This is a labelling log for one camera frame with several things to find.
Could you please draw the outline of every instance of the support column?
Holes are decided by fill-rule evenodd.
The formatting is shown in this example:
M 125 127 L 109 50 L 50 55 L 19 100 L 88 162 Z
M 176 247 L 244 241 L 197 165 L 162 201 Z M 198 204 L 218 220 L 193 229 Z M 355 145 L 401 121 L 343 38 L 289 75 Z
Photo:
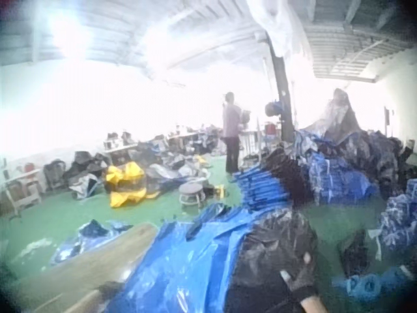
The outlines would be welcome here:
M 280 101 L 283 104 L 284 112 L 281 115 L 281 139 L 284 142 L 294 142 L 294 125 L 291 114 L 291 98 L 289 94 L 287 75 L 285 73 L 285 63 L 283 57 L 276 57 L 271 39 L 266 35 L 266 41 L 269 45 L 272 64 L 274 65 L 274 74 Z

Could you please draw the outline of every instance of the stool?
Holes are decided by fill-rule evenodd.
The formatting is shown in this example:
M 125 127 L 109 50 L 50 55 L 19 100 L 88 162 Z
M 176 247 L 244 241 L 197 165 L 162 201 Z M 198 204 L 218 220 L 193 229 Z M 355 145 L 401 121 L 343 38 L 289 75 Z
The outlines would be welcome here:
M 202 206 L 206 196 L 203 192 L 203 186 L 196 183 L 185 183 L 179 188 L 180 202 L 182 205 Z

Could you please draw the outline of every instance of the wooden board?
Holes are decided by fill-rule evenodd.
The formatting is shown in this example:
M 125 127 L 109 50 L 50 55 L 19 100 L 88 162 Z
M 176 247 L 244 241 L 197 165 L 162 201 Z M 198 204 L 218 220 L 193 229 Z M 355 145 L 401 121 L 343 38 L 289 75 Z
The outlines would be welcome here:
M 7 287 L 22 308 L 37 312 L 64 312 L 89 292 L 109 281 L 122 282 L 151 246 L 158 229 L 134 226 L 114 241 L 47 271 L 23 278 Z

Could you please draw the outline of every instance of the black glove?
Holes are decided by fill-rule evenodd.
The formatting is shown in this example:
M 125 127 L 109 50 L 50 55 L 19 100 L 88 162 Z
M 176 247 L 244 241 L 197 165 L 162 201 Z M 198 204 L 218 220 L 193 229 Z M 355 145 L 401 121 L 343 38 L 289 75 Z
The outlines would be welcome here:
M 298 302 L 318 294 L 314 286 L 315 260 L 312 260 L 310 254 L 306 252 L 303 262 L 304 265 L 301 265 L 296 276 L 291 276 L 287 271 L 281 271 L 282 278 Z

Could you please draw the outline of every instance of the man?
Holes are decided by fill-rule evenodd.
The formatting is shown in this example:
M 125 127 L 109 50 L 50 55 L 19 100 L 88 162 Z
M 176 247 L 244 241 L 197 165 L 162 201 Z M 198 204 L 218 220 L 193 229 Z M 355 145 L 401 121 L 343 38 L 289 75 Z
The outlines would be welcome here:
M 223 105 L 223 138 L 227 147 L 226 172 L 229 174 L 239 170 L 239 123 L 242 110 L 235 105 L 235 95 L 227 93 L 226 104 Z

